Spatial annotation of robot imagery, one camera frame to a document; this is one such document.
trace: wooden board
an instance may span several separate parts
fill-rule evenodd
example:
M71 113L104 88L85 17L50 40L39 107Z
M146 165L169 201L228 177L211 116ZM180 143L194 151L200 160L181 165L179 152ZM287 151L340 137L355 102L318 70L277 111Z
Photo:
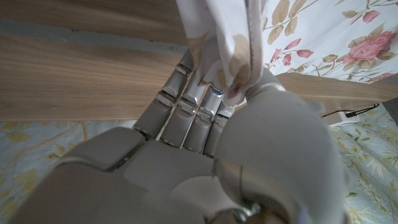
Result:
M179 59L0 35L0 121L137 119ZM306 100L324 102L327 113L398 96L397 84L278 78Z
M398 97L398 83L363 84L295 73L277 77L287 90L303 99L323 102L326 111L322 114L338 110L360 110Z
M0 18L187 43L175 0L1 0Z

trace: pink rose print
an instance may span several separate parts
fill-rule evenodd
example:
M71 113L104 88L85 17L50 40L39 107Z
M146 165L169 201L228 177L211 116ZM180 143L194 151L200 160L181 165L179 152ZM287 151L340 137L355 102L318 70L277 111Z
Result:
M278 57L278 55L280 54L281 51L282 51L281 49L275 49L275 52L271 58L271 62L273 62L275 60L275 58Z
M348 56L344 58L343 63L351 63L355 60L373 60L379 55L380 51L390 49L391 40L395 36L396 34L393 34L391 31L385 31L370 39L363 40L351 48Z
M284 59L282 60L282 62L284 63L285 66L290 65L290 61L292 60L292 55L291 54L287 54L285 55Z
M372 22L372 20L373 20L374 18L376 18L379 14L380 14L380 12L377 12L376 10L367 12L367 13L365 14L365 16L363 16L362 20L363 20L365 23L370 23L370 22Z
M297 55L300 57L309 58L313 52L311 50L298 50Z
M293 47L298 46L298 44L300 43L301 38L298 38L297 40L294 40L293 42L291 42L288 46L285 47L285 50L291 49Z
M382 74L382 75L380 75L378 77L371 78L371 79L369 79L366 82L367 83L376 82L376 81L382 80L383 78L387 78L387 77L390 77L390 76L393 76L393 75L395 75L395 74L391 73L391 72L387 72L387 73L384 73L384 74Z

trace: white floral cloth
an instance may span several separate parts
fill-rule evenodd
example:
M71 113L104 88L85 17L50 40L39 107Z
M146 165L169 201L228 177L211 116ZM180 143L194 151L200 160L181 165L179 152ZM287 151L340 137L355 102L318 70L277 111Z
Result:
M265 1L177 0L196 75L236 106L261 77Z
M269 1L262 33L274 74L372 83L398 72L397 0Z
M372 83L398 72L398 0L177 0L197 75L236 105L274 75Z

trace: rose pattern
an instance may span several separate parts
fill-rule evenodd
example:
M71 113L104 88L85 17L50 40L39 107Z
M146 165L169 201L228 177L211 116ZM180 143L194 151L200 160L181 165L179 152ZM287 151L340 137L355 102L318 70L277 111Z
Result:
M298 50L297 55L300 57L309 58L313 52L311 50Z
M291 54L287 54L285 55L284 59L282 60L282 62L284 63L285 66L290 65L290 61L292 60L292 55Z
M290 65L290 62L292 61L292 52L296 52L296 54L299 57L303 57L303 58L309 58L312 54L313 51L311 50L290 50L294 47L297 47L299 45L299 43L301 42L301 38L295 39L293 40L290 44L288 44L283 50L282 49L275 49L274 54L271 57L271 60L269 63L265 63L265 66L270 69L271 67L275 67L275 62L278 61L279 59L281 59L282 54L284 54L285 56L282 59L282 63L285 66Z
M391 40L394 39L395 36L396 34L393 34L391 31L385 31L370 39L364 39L351 48L348 56L343 59L343 63L351 63L355 60L363 61L375 59L381 51L388 51L390 49Z
M351 81L354 77L358 77L358 81L362 81L366 78L366 83L372 83L393 75L394 73L392 73L392 71L380 75L380 68L371 69L375 66L377 62L376 59L390 60L397 55L394 52L390 52L391 43L396 37L396 34L391 31L383 32L383 30L384 24L381 24L370 32L369 35L361 36L352 40L348 45L348 54L340 57L336 54L330 54L323 58L323 62L327 63L326 65L312 65L315 67L317 75L319 77L324 77L339 68L343 68L343 71L345 72L355 66L359 67L359 72L352 71L350 73L334 76L333 78L344 76L348 81ZM297 71L297 68L291 68L288 72Z
M371 78L371 79L369 79L369 80L366 81L366 82L367 82L367 83L376 82L376 81L382 80L383 78L391 77L391 76L393 76L393 75L395 75L395 74L394 74L394 73L391 73L391 72L386 72L386 73L384 73L384 74L382 74L382 75L380 75L380 76L378 76L378 77Z
M376 18L378 15L380 15L380 12L377 12L376 10L372 10L372 11L370 11L370 12L367 12L367 13L363 16L362 21L365 22L365 23L370 23L370 22L372 22L372 20L373 20L374 18Z

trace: floral bedsheet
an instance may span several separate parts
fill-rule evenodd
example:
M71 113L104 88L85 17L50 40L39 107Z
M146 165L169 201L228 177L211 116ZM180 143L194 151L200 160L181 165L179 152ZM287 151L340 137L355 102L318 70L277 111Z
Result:
M331 128L348 174L345 208L354 223L398 223L398 127L380 105L361 122ZM75 145L135 121L0 123L0 224Z
M398 72L397 0L268 1L265 66L274 74L372 83Z

